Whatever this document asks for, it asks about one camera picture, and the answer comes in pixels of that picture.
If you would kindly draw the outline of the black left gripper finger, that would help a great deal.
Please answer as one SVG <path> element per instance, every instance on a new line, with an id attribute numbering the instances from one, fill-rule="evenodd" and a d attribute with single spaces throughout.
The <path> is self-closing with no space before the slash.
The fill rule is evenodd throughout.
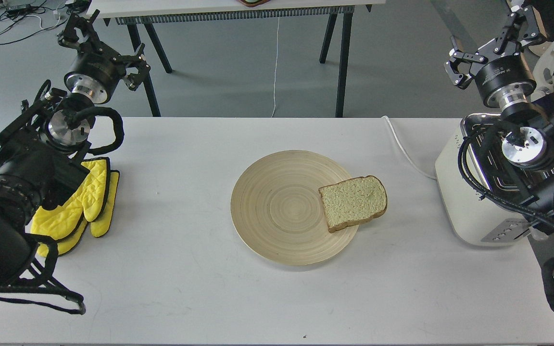
<path id="1" fill-rule="evenodd" d="M 94 29 L 94 22 L 99 13 L 99 10 L 95 10 L 89 18 L 81 17 L 77 13 L 70 14 L 66 26 L 58 34 L 58 44 L 75 49 L 78 57 L 90 54 L 104 55 L 106 45 Z"/>
<path id="2" fill-rule="evenodd" d="M 121 79 L 129 90 L 136 91 L 147 79 L 151 66 L 144 56 L 145 44 L 140 43 L 134 55 L 118 55 L 113 58 L 117 77 Z"/>

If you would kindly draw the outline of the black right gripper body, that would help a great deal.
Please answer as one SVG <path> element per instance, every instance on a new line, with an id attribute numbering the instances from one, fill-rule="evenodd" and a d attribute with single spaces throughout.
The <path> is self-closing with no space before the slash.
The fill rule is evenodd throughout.
<path id="1" fill-rule="evenodd" d="M 536 81 L 521 53 L 506 55 L 493 61 L 473 64 L 473 79 L 483 105 L 498 108 L 498 90 L 509 85 L 520 85 L 525 96 L 530 96 L 536 87 Z"/>

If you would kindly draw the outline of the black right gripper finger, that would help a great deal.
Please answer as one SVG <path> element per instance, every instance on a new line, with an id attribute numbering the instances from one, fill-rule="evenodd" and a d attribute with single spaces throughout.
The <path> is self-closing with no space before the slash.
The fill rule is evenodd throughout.
<path id="1" fill-rule="evenodd" d="M 548 35 L 540 13 L 531 4 L 515 6 L 511 8 L 496 38 L 496 54 L 515 55 L 524 52 L 529 46 L 547 41 Z"/>
<path id="2" fill-rule="evenodd" d="M 464 52 L 457 37 L 450 37 L 450 40 L 453 48 L 449 51 L 449 59 L 444 68 L 457 88 L 468 88 L 481 69 L 499 57 L 497 38 L 492 38 L 473 53 Z"/>

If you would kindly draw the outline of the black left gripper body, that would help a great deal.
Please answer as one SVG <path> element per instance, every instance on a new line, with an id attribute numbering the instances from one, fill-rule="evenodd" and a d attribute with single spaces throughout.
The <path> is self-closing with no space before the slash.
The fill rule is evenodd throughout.
<path id="1" fill-rule="evenodd" d="M 64 85 L 72 93 L 88 97 L 94 104 L 111 100 L 125 70 L 97 53 L 80 53 L 64 76 Z"/>

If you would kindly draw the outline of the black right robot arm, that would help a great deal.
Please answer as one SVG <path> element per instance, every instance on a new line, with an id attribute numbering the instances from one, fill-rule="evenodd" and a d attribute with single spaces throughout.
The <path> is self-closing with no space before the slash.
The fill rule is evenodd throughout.
<path id="1" fill-rule="evenodd" d="M 554 234 L 554 40 L 530 70 L 525 50 L 547 32 L 531 1 L 510 5 L 497 37 L 475 52 L 451 37 L 444 64 L 454 86 L 474 83 L 484 106 L 498 109 L 464 117 L 435 163 L 456 236 L 479 247 Z M 554 312 L 554 258 L 541 279 Z"/>

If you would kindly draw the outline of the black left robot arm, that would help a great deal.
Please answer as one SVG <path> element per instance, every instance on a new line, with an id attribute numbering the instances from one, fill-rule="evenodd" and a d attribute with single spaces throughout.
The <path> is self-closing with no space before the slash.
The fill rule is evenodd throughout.
<path id="1" fill-rule="evenodd" d="M 70 199 L 89 174 L 86 154 L 105 155 L 125 138 L 119 112 L 105 107 L 119 81 L 134 91 L 147 79 L 150 66 L 140 44 L 122 55 L 101 41 L 94 29 L 99 16 L 70 15 L 57 36 L 60 46 L 77 56 L 64 76 L 66 88 L 40 88 L 34 102 L 22 103 L 22 114 L 0 132 L 0 301 L 31 304 L 6 294 L 49 294 L 76 304 L 74 309 L 41 306 L 83 315 L 84 298 L 64 287 L 53 272 L 55 240 L 32 235 L 25 226 L 39 207 L 54 210 Z"/>

